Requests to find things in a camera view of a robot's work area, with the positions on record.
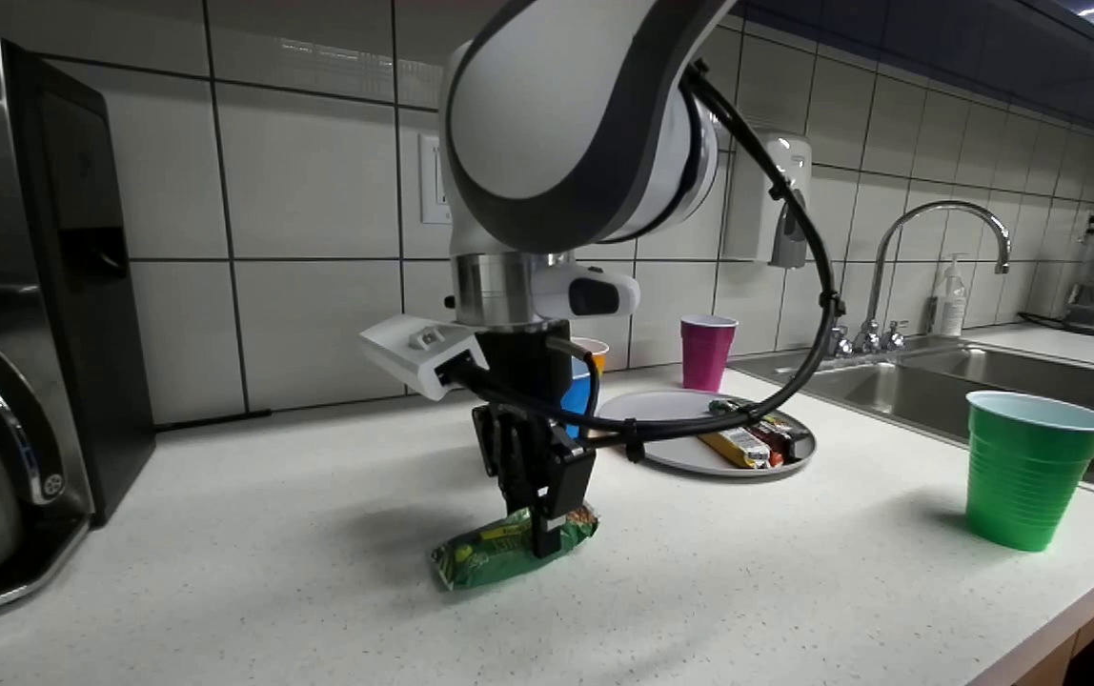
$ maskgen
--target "wall outlet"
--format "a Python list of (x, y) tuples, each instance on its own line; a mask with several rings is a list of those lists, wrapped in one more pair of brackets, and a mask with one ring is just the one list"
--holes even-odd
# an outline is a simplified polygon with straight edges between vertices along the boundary
[(440, 151), (440, 132), (422, 132), (419, 137), (419, 214), (422, 214), (422, 225), (451, 225), (455, 222), (455, 211), (446, 203), (446, 188), (441, 188), (441, 151)]

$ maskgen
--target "green cup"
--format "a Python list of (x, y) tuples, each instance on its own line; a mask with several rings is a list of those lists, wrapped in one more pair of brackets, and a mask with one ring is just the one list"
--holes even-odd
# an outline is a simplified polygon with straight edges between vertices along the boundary
[(1094, 413), (1028, 392), (968, 392), (968, 529), (1044, 550), (1094, 462)]

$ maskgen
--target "sink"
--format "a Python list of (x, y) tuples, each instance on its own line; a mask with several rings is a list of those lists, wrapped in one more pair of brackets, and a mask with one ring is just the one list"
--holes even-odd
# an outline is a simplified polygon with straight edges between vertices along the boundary
[[(797, 355), (754, 357), (734, 364), (751, 377), (780, 381)], [(938, 438), (968, 442), (973, 387), (1019, 387), (1094, 406), (1094, 369), (1010, 349), (938, 338), (900, 355), (834, 357), (804, 383), (808, 395), (882, 415)]]

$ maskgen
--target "black cable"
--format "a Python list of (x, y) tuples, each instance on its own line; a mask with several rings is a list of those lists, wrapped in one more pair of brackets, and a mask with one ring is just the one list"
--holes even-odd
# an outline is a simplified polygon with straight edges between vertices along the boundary
[(604, 418), (604, 415), (577, 415), (564, 406), (553, 406), (544, 399), (524, 395), (516, 387), (504, 387), (501, 381), (492, 381), (492, 372), (485, 372), (479, 364), (460, 364), (456, 381), (464, 387), (471, 387), (485, 399), (504, 399), (504, 405), (520, 405), (529, 406), (539, 415), (548, 415), (558, 422), (577, 422), (583, 434), (586, 432), (607, 432), (586, 438), (586, 447), (616, 447), (616, 442), (661, 442), (661, 438), (687, 438), (687, 434), (717, 434), (717, 432), (731, 432), (731, 428), (747, 428), (757, 422), (762, 415), (778, 413), (792, 392), (799, 392), (811, 372), (818, 369), (818, 357), (827, 349), (830, 326), (834, 320), (846, 314), (837, 291), (834, 291), (834, 269), (827, 263), (827, 249), (804, 211), (804, 203), (792, 195), (790, 178), (780, 175), (780, 169), (773, 165), (773, 156), (766, 151), (766, 146), (754, 137), (754, 128), (740, 118), (740, 109), (703, 75), (703, 68), (687, 68), (682, 75), (682, 91), (703, 99), (703, 106), (708, 106), (713, 118), (720, 118), (720, 127), (742, 146), (742, 151), (770, 175), (770, 199), (780, 199), (790, 204), (790, 214), (799, 222), (804, 245), (811, 249), (811, 263), (818, 275), (818, 326), (816, 326), (816, 343), (808, 345), (804, 363), (797, 364), (797, 372), (762, 405), (747, 405), (747, 413), (731, 413), (731, 415), (703, 415), (703, 418)]

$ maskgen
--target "pink cup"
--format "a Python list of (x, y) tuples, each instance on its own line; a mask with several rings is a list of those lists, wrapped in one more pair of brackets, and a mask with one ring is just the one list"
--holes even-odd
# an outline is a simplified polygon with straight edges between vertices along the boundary
[(726, 381), (734, 320), (728, 317), (687, 317), (682, 320), (682, 383), (717, 392)]

